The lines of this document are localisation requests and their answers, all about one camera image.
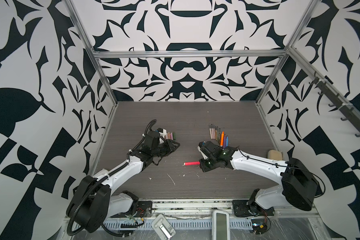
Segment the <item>orange marker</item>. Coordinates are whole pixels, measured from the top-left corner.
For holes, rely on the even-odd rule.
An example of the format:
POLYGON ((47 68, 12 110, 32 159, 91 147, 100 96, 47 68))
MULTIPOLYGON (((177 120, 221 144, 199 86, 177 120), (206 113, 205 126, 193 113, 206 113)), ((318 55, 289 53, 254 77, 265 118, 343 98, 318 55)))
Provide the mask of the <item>orange marker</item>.
POLYGON ((225 132, 222 131, 221 132, 221 137, 220 137, 220 147, 224 147, 224 139, 225 139, 225 132))

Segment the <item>red pink marker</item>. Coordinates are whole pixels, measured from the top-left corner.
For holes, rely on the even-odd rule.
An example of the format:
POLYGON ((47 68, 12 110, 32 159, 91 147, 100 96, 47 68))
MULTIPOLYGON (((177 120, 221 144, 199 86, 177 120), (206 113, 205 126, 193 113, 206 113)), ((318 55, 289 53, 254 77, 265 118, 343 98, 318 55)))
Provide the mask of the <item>red pink marker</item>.
POLYGON ((183 166, 198 166, 200 162, 185 162, 183 166))

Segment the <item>purple marker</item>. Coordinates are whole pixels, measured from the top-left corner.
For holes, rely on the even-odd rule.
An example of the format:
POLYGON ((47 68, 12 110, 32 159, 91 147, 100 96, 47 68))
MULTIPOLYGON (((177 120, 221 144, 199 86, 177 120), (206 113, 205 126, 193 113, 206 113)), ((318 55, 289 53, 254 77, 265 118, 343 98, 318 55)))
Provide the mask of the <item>purple marker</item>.
POLYGON ((225 149, 227 146, 227 135, 224 135, 224 140, 223 140, 223 149, 225 149))

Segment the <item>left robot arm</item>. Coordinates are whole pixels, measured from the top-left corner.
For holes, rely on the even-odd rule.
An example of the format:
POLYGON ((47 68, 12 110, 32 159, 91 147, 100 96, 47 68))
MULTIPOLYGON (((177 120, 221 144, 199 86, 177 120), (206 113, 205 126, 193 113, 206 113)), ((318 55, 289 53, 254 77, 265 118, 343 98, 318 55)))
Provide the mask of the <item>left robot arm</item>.
POLYGON ((140 142, 127 153, 127 159, 110 171, 101 170, 94 176, 83 178, 68 205, 67 234, 74 236, 86 230, 96 231, 104 221, 114 215, 136 211, 139 198, 124 191, 114 192, 127 180, 145 170, 154 158, 163 159, 175 152, 180 143, 164 138, 164 130, 144 133, 140 142))

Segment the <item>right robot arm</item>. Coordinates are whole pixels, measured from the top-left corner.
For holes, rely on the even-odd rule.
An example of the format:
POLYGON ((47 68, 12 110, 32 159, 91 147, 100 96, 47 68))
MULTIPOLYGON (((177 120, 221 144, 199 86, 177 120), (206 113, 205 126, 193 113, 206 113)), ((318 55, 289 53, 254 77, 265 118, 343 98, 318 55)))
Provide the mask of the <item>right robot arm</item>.
POLYGON ((200 168, 204 173, 217 168, 250 172, 277 183, 268 189, 256 189, 247 201, 245 210, 255 216, 274 207, 295 207, 310 211, 320 186, 317 178, 297 160, 270 160, 248 154, 236 147, 222 148, 214 143, 200 142, 200 168))

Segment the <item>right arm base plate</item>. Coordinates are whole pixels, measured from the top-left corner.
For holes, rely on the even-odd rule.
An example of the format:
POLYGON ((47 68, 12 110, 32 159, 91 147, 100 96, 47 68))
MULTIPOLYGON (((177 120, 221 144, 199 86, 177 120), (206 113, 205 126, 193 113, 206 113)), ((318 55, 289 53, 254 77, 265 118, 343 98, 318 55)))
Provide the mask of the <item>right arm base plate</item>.
POLYGON ((255 202, 248 203, 249 200, 233 200, 233 213, 238 218, 274 216, 274 208, 263 209, 255 202))

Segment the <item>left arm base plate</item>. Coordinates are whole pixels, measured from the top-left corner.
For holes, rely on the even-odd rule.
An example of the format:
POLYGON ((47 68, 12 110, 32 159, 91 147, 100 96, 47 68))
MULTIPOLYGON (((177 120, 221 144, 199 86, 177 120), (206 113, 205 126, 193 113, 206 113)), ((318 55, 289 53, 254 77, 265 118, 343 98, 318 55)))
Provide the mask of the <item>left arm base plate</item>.
POLYGON ((152 215, 152 201, 138 201, 132 204, 131 215, 137 218, 150 217, 152 215))

